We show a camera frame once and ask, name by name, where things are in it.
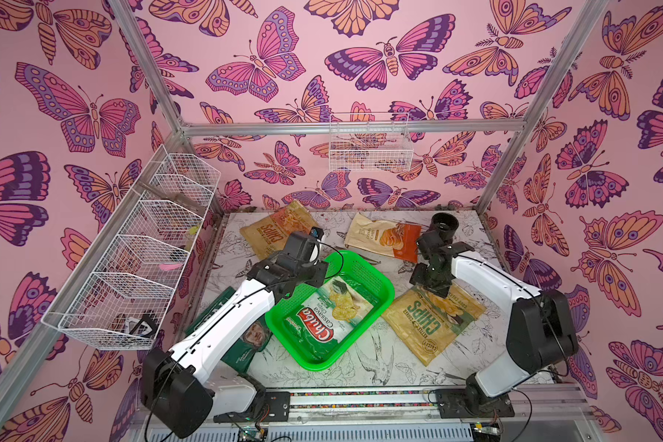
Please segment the beige orange chips bag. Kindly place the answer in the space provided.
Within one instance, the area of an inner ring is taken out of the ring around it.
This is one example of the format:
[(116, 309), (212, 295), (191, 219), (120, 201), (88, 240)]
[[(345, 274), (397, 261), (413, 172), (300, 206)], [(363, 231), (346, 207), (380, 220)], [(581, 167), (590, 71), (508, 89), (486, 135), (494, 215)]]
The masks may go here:
[(372, 220), (356, 214), (345, 235), (344, 245), (366, 252), (418, 263), (420, 225), (390, 220)]

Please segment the orange brown chips bag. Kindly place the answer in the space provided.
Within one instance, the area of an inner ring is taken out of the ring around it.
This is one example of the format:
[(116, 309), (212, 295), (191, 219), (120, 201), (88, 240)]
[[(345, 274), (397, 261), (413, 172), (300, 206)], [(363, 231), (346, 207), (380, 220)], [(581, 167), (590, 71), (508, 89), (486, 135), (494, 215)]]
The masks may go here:
[(291, 204), (280, 208), (272, 215), (268, 215), (239, 231), (252, 248), (259, 260), (263, 260), (280, 252), (285, 247), (288, 237), (296, 231), (311, 232), (318, 226), (309, 211), (294, 200)]

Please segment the green Chio chips bag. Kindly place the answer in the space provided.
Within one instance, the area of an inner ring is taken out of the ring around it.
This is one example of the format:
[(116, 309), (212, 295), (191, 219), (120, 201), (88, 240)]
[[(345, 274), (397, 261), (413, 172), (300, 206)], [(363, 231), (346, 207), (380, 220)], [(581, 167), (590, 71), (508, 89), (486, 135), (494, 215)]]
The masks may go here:
[(372, 309), (371, 301), (336, 276), (285, 316), (282, 328), (289, 340), (285, 347), (320, 363), (330, 358)]

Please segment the tan kraft Chips bag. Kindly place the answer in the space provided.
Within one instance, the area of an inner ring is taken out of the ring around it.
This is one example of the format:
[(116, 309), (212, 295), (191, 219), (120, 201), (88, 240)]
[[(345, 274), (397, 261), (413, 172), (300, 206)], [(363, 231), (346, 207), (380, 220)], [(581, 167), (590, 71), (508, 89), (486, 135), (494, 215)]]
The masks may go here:
[(461, 287), (440, 298), (423, 287), (411, 287), (381, 315), (408, 349), (429, 366), (486, 311)]

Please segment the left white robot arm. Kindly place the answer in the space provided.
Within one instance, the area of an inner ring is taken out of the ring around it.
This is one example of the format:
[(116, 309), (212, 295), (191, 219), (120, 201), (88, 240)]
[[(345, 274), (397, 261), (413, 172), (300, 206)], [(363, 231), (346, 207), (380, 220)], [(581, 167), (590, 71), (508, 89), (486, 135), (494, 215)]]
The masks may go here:
[(261, 389), (232, 370), (217, 371), (230, 347), (299, 285), (319, 288), (329, 265), (320, 257), (322, 228), (289, 235), (280, 252), (256, 263), (231, 298), (168, 350), (145, 357), (141, 403), (171, 435), (191, 436), (210, 414), (242, 413)]

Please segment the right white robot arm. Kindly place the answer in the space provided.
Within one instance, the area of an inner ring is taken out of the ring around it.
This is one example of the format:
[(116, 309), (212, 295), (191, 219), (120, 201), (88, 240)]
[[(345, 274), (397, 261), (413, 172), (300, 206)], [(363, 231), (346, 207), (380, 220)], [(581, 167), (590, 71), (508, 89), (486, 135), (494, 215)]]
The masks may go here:
[(562, 292), (543, 290), (517, 280), (482, 261), (464, 242), (449, 242), (436, 230), (422, 234), (417, 247), (424, 261), (410, 282), (438, 298), (447, 298), (460, 280), (508, 313), (506, 350), (466, 380), (465, 397), (476, 405), (490, 403), (547, 366), (567, 361), (579, 350), (569, 302)]

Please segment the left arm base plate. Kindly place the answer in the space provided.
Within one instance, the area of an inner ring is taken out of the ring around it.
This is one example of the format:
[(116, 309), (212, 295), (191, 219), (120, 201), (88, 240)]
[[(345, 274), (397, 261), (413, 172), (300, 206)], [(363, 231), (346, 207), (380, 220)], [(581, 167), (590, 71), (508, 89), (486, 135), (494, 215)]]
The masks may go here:
[(234, 386), (215, 395), (210, 416), (216, 423), (287, 422), (290, 399), (291, 393), (286, 390)]

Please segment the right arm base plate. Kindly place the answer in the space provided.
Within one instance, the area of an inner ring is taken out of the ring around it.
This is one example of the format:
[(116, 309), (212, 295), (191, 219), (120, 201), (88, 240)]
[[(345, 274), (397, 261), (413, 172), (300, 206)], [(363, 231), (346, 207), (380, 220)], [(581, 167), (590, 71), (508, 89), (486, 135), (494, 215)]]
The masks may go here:
[(515, 416), (512, 402), (507, 394), (488, 398), (474, 387), (436, 390), (435, 403), (443, 419), (493, 419)]

